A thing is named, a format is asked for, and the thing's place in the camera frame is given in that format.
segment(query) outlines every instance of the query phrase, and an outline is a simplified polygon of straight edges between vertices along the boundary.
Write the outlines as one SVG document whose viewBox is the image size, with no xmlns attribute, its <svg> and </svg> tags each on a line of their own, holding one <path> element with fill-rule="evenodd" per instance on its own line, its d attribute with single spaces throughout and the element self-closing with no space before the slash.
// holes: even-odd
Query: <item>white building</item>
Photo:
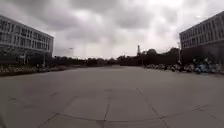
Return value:
<svg viewBox="0 0 224 128">
<path fill-rule="evenodd" d="M 198 54 L 224 64 L 224 12 L 180 33 L 183 57 Z"/>
<path fill-rule="evenodd" d="M 224 41 L 224 12 L 180 33 L 182 49 Z"/>
<path fill-rule="evenodd" d="M 19 54 L 52 56 L 54 38 L 0 15 L 0 50 Z"/>
</svg>

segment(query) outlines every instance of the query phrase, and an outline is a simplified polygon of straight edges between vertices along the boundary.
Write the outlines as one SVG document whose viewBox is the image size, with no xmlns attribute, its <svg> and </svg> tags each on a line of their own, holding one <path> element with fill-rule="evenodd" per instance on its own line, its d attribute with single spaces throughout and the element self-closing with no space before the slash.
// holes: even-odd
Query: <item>overcast sky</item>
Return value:
<svg viewBox="0 0 224 128">
<path fill-rule="evenodd" d="M 178 33 L 223 0 L 0 0 L 0 14 L 55 37 L 54 55 L 118 57 L 178 47 Z"/>
</svg>

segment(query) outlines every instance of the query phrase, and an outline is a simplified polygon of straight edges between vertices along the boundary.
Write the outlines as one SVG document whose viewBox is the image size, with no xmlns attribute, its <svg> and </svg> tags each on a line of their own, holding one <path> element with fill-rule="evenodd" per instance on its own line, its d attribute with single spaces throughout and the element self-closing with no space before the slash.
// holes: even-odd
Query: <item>concrete plaza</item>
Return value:
<svg viewBox="0 0 224 128">
<path fill-rule="evenodd" d="M 0 79 L 0 128 L 224 128 L 224 77 L 134 67 Z"/>
</svg>

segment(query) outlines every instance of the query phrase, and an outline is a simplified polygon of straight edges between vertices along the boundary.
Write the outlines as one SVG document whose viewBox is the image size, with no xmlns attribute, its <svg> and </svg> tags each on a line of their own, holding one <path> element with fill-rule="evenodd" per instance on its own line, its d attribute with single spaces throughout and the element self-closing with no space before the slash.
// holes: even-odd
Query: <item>building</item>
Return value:
<svg viewBox="0 0 224 128">
<path fill-rule="evenodd" d="M 224 63 L 224 12 L 180 33 L 183 58 L 200 53 L 216 63 Z"/>
<path fill-rule="evenodd" d="M 9 54 L 27 59 L 35 55 L 52 57 L 53 41 L 54 38 L 46 33 L 0 15 L 1 60 Z"/>
</svg>

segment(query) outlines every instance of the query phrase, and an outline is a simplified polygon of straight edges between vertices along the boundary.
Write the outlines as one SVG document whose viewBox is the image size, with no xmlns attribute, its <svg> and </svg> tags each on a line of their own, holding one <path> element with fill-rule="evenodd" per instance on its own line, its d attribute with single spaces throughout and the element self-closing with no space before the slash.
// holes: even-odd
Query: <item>road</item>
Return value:
<svg viewBox="0 0 224 128">
<path fill-rule="evenodd" d="M 223 76 L 133 67 L 1 78 L 0 124 L 7 128 L 223 128 L 223 83 Z"/>
</svg>

